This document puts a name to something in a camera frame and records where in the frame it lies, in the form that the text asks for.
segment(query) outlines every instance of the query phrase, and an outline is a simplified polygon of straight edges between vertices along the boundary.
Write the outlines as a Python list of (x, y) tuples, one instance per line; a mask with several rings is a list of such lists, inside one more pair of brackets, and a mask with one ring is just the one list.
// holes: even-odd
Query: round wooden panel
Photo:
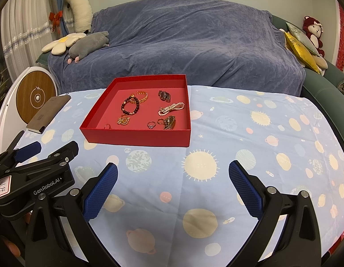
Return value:
[(21, 119), (29, 123), (52, 96), (56, 96), (56, 90), (52, 79), (46, 73), (33, 71), (26, 75), (16, 94), (16, 107)]

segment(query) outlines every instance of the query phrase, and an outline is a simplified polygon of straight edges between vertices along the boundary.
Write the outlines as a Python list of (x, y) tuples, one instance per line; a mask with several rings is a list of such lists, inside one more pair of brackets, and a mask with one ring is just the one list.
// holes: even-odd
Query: red teddy bear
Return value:
[(318, 20), (309, 16), (305, 16), (304, 19), (303, 30), (310, 41), (314, 44), (319, 54), (324, 57), (324, 50), (319, 49), (323, 47), (323, 43), (320, 40), (321, 33), (324, 32), (322, 24)]

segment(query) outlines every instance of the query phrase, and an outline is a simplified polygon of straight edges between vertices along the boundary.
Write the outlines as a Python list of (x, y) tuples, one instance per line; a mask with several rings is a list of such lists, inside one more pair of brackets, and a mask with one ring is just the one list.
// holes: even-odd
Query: gray plush toy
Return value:
[(67, 63), (71, 64), (73, 59), (75, 63), (77, 63), (79, 60), (82, 60), (84, 57), (86, 57), (89, 53), (92, 53), (103, 47), (108, 47), (108, 35), (108, 31), (97, 32), (87, 35), (86, 37), (78, 40), (68, 51), (69, 58), (67, 60)]

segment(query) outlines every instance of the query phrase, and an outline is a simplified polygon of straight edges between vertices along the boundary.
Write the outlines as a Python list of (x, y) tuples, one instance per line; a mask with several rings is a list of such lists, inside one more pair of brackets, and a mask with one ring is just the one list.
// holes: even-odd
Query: teddy bear face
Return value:
[(317, 38), (320, 38), (321, 35), (321, 26), (319, 25), (310, 25), (308, 30), (311, 34), (314, 34)]

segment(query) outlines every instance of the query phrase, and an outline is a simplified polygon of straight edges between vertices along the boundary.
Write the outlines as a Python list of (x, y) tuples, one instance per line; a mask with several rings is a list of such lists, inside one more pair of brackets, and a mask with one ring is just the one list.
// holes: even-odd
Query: yellow pillow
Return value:
[(297, 56), (303, 63), (310, 68), (311, 70), (315, 71), (316, 73), (320, 74), (319, 68), (316, 65), (316, 62), (311, 56), (310, 52), (306, 47), (301, 44), (295, 37), (291, 34), (284, 32), (285, 38), (289, 45), (291, 46), (295, 56)]

